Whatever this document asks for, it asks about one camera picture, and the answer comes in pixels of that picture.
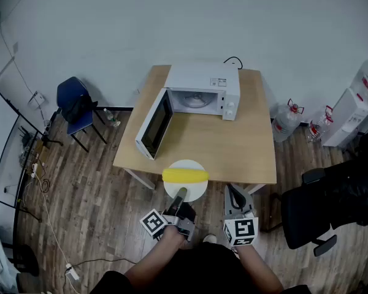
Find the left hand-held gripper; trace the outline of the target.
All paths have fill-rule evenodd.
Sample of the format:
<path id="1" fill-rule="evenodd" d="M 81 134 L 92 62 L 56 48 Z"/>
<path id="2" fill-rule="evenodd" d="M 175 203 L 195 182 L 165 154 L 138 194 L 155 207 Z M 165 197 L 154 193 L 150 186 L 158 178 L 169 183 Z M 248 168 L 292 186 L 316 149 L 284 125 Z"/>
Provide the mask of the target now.
<path id="1" fill-rule="evenodd" d="M 187 188 L 181 187 L 168 209 L 162 213 L 153 209 L 141 218 L 141 226 L 153 239 L 159 239 L 167 226 L 174 226 L 188 242 L 192 240 L 196 212 L 188 203 L 184 203 L 187 191 Z"/>

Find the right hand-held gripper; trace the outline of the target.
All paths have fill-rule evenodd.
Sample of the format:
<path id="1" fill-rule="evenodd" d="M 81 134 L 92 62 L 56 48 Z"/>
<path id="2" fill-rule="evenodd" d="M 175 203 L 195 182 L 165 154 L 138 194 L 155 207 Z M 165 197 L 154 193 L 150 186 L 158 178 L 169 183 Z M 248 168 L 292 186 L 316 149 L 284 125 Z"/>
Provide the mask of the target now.
<path id="1" fill-rule="evenodd" d="M 250 245 L 259 232 L 259 218 L 253 210 L 252 196 L 234 184 L 224 188 L 223 232 L 230 247 Z"/>

